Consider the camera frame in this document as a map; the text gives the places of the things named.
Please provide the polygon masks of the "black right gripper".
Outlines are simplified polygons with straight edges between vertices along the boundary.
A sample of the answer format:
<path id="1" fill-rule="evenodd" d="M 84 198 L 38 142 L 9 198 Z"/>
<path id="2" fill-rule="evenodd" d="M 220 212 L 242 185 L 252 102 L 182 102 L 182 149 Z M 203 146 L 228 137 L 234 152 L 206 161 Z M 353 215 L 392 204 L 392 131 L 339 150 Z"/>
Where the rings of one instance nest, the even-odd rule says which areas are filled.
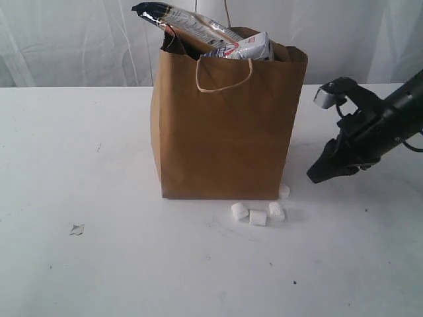
<path id="1" fill-rule="evenodd" d="M 367 170 L 388 151 L 386 133 L 390 111 L 356 110 L 339 115 L 338 136 L 325 145 L 321 156 L 307 171 L 314 184 Z"/>

